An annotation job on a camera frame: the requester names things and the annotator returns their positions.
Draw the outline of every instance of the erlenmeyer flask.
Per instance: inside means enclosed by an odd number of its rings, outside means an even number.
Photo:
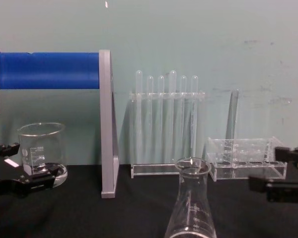
[[[185,158],[175,166],[180,172],[180,187],[164,238],[216,238],[207,199],[211,165],[202,159]]]

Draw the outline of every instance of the black table surface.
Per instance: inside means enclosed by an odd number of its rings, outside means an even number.
[[[131,179],[120,166],[116,198],[101,199],[101,167],[69,166],[55,189],[0,197],[0,238],[162,238],[177,192],[178,176]],[[298,238],[298,204],[267,202],[247,180],[209,178],[208,199],[218,238]]]

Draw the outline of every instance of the blue cylindrical crossbar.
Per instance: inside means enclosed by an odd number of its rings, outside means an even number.
[[[98,53],[0,53],[0,89],[99,89]]]

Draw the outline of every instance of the teal wall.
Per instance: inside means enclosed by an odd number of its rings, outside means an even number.
[[[223,137],[228,91],[238,88],[238,137],[298,144],[298,0],[108,0],[108,8],[105,0],[0,0],[0,49],[110,49],[122,163],[139,69],[198,75],[208,95],[206,136]],[[23,124],[58,121],[67,126],[69,164],[99,163],[99,91],[1,91],[0,110],[0,142],[17,140]]]

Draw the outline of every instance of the glass beaker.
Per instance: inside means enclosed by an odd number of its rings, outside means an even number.
[[[164,238],[216,238],[207,199],[211,165],[202,159],[184,158],[175,167],[180,173],[179,193]]]
[[[24,171],[34,175],[58,166],[54,187],[64,183],[68,177],[64,129],[62,124],[50,122],[29,124],[17,130]]]

